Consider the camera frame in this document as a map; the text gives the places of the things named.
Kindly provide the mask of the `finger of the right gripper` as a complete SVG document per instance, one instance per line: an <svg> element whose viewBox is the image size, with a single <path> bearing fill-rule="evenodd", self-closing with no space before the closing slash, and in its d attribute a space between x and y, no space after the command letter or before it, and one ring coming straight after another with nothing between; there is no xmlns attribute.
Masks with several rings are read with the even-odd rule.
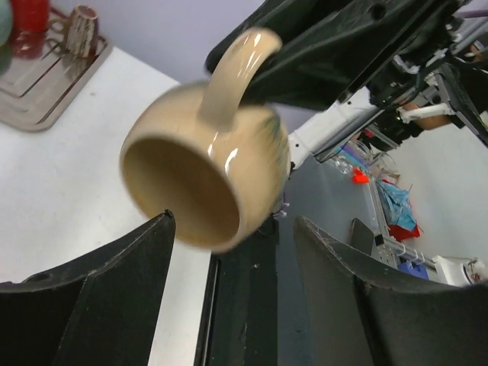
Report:
<svg viewBox="0 0 488 366"><path fill-rule="evenodd" d="M287 75L297 68L285 52L287 44L269 27L236 28L224 37L205 59L205 71L214 76L232 72L242 76Z"/></svg>

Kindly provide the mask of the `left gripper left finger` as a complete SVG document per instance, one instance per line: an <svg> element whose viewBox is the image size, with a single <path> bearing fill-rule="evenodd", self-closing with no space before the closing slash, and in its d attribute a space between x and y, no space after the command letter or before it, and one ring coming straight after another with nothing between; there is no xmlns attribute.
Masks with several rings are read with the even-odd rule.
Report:
<svg viewBox="0 0 488 366"><path fill-rule="evenodd" d="M145 365L175 239L165 211L96 250L1 285L3 365Z"/></svg>

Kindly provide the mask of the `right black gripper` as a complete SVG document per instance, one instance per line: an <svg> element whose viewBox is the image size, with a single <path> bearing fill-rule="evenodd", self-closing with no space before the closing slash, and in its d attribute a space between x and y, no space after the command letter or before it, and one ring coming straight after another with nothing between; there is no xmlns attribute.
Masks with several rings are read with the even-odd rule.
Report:
<svg viewBox="0 0 488 366"><path fill-rule="evenodd" d="M266 24L284 41L266 67L268 101L323 111L362 87L394 110L430 73L442 96L482 140L487 129L457 81L479 69L454 55L459 1L282 1Z"/></svg>

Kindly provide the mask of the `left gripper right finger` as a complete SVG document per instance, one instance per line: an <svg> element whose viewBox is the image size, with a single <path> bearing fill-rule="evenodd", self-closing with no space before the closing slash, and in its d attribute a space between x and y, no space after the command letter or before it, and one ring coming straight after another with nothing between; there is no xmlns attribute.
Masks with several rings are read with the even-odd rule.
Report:
<svg viewBox="0 0 488 366"><path fill-rule="evenodd" d="M316 365L485 365L487 284L455 287L396 270L294 221Z"/></svg>

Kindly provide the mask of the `beige round mug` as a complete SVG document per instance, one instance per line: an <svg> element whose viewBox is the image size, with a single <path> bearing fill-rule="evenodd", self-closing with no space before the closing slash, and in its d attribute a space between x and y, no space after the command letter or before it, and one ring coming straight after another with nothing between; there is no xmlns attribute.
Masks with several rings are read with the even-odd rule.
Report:
<svg viewBox="0 0 488 366"><path fill-rule="evenodd" d="M264 104L242 101L252 75L221 72L178 85L137 119L120 173L138 208L170 210L175 236L226 252L277 208L291 170L288 133Z"/></svg>

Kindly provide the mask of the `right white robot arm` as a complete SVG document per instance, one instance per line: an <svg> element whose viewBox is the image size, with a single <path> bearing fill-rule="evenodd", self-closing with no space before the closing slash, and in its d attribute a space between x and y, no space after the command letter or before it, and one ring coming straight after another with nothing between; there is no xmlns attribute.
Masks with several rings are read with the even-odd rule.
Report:
<svg viewBox="0 0 488 366"><path fill-rule="evenodd" d="M487 127L456 79L480 71L461 50L462 1L266 1L208 54L213 72L239 36L254 27L277 34L282 48L268 59L244 95L247 102L284 104L323 114L290 136L292 166L324 160L337 146L388 111L401 109L437 77L440 110L455 114L482 141Z"/></svg>

